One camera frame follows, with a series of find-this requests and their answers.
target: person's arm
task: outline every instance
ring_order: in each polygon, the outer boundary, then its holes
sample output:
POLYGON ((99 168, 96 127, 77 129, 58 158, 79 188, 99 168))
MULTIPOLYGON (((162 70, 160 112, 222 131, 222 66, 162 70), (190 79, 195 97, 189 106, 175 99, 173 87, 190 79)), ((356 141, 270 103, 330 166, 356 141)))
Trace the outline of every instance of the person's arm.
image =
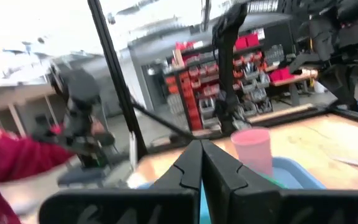
POLYGON ((65 163, 74 154, 0 129, 0 182, 26 178, 65 163))

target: red shirt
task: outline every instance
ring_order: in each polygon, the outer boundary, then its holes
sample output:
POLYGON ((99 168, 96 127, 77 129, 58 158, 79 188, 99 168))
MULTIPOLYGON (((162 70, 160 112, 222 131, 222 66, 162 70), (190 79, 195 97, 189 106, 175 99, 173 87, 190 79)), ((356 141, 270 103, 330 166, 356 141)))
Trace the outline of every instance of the red shirt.
MULTIPOLYGON (((0 129, 0 182, 26 178, 65 163, 73 154, 62 147, 18 138, 0 129)), ((0 223, 20 224, 0 193, 0 223)))

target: plastic cup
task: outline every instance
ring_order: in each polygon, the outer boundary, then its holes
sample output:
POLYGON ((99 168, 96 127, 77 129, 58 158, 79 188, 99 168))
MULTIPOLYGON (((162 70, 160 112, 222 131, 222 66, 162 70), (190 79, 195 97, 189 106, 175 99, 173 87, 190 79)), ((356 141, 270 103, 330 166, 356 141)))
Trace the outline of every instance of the plastic cup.
POLYGON ((270 133, 267 128, 250 128, 236 131, 231 135, 241 161, 255 172, 273 177, 270 133))

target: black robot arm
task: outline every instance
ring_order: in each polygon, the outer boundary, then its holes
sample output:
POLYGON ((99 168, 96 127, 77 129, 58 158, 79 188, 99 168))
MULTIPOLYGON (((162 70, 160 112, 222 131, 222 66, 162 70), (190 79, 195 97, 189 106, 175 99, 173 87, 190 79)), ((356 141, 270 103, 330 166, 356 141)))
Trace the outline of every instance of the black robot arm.
POLYGON ((92 114, 96 107, 101 106, 96 80, 83 69, 60 74, 55 67, 51 67, 48 77, 53 89, 67 104, 67 112, 61 133, 40 129, 33 134, 33 138, 59 144, 76 153, 84 168, 108 165, 105 149, 110 149, 114 144, 113 135, 91 132, 92 114))
POLYGON ((354 98, 358 77, 358 1, 322 1, 319 6, 311 2, 318 1, 301 2, 293 12, 311 15, 303 26, 308 30, 303 40, 311 40, 312 44, 305 45, 309 48, 289 63, 289 70, 291 73, 302 68, 318 70, 318 81, 337 97, 333 106, 347 105, 358 111, 354 98))
POLYGON ((233 90, 233 47, 239 35, 240 26, 247 16, 247 3, 237 3, 221 16, 213 27, 213 46, 218 49, 219 79, 226 92, 226 103, 230 109, 238 105, 233 90))

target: wooden tabletop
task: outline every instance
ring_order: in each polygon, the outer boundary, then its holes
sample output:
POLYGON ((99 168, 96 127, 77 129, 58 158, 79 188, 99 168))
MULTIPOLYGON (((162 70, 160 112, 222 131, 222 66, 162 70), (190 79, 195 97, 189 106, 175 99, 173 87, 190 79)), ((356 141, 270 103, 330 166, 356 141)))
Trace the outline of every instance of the wooden tabletop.
MULTIPOLYGON (((328 189, 358 189, 358 167, 332 159, 358 159, 357 122, 329 114, 274 127, 270 138, 273 156, 297 161, 328 189)), ((229 138, 214 143, 237 158, 229 138)), ((183 150, 142 159, 128 184, 135 187, 158 179, 183 150)))
POLYGON ((308 80, 310 78, 316 78, 316 75, 313 75, 313 74, 310 74, 310 73, 303 73, 301 75, 295 75, 293 78, 288 78, 286 80, 280 80, 280 81, 272 82, 270 84, 272 86, 282 86, 282 85, 287 85, 287 84, 290 84, 290 83, 301 82, 303 80, 308 80))

